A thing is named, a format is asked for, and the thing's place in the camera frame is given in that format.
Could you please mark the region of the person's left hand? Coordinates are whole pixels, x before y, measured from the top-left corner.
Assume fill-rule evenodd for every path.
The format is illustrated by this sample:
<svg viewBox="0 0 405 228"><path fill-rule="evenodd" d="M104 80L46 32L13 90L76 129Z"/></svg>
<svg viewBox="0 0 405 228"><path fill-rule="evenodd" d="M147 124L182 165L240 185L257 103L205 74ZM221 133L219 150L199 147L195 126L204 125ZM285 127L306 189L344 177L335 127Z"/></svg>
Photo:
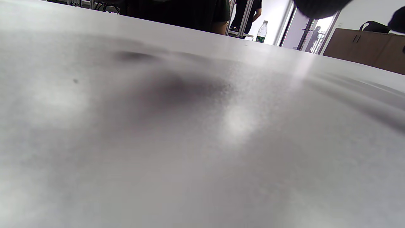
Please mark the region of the person's left hand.
<svg viewBox="0 0 405 228"><path fill-rule="evenodd" d="M294 0L293 2L304 16L314 19L322 19L341 11L351 2L351 0ZM397 9L393 13L388 23L388 29L404 33L404 7Z"/></svg>

